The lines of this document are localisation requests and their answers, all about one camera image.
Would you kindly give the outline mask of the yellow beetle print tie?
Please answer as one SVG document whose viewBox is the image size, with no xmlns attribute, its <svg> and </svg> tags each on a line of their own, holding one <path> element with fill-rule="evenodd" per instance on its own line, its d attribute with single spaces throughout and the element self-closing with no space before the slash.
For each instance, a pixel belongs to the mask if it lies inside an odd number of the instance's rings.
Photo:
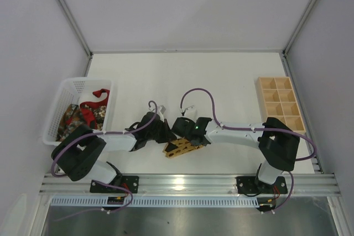
<svg viewBox="0 0 354 236">
<path fill-rule="evenodd" d="M 175 158 L 183 154 L 187 154 L 194 150 L 203 148 L 203 145 L 194 146 L 187 139 L 180 138 L 168 142 L 163 149 L 166 158 Z"/>
</svg>

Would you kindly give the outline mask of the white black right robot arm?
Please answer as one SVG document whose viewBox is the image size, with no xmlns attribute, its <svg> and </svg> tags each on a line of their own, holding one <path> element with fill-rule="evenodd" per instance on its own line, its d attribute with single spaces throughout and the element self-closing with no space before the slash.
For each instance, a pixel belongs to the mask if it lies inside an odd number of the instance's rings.
<svg viewBox="0 0 354 236">
<path fill-rule="evenodd" d="M 236 144 L 260 150 L 265 161 L 260 164 L 254 185 L 255 194 L 272 193 L 278 176 L 294 169 L 300 138 L 277 118 L 268 118 L 260 124 L 237 127 L 222 124 L 215 119 L 200 117 L 176 119 L 171 130 L 193 146 L 209 144 Z"/>
</svg>

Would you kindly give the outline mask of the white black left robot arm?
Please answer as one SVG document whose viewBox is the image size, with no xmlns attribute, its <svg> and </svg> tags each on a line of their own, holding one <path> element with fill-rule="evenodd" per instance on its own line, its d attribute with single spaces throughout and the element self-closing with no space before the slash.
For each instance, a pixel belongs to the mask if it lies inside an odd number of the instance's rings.
<svg viewBox="0 0 354 236">
<path fill-rule="evenodd" d="M 61 168 L 71 181 L 85 177 L 95 182 L 119 186 L 122 174 L 112 163 L 102 161 L 102 153 L 112 151 L 133 152 L 143 148 L 147 142 L 158 144 L 176 140 L 167 120 L 160 115 L 147 112 L 141 121 L 132 124 L 124 134 L 95 134 L 86 125 L 76 128 L 51 153 L 53 162 Z"/>
</svg>

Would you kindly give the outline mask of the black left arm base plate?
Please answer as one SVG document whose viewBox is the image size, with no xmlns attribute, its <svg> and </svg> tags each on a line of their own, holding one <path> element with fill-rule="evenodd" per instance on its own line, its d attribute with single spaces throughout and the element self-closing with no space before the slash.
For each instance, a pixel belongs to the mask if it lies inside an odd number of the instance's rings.
<svg viewBox="0 0 354 236">
<path fill-rule="evenodd" d="M 125 193 L 125 190 L 113 188 L 111 186 L 123 187 L 126 190 L 129 190 L 131 193 L 138 192 L 139 186 L 139 177 L 138 176 L 127 176 L 127 175 L 118 175 L 110 183 L 109 186 L 102 185 L 97 181 L 92 180 L 90 185 L 91 193 Z"/>
</svg>

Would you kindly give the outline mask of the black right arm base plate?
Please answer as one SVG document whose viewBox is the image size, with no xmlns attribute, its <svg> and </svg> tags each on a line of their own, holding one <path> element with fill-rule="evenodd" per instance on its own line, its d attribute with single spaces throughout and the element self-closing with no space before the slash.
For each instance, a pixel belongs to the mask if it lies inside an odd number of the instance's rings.
<svg viewBox="0 0 354 236">
<path fill-rule="evenodd" d="M 285 178 L 281 176 L 278 176 L 272 185 L 260 182 L 252 175 L 238 176 L 236 177 L 236 187 L 238 193 L 244 195 L 270 195 L 274 191 L 281 195 L 288 193 Z"/>
</svg>

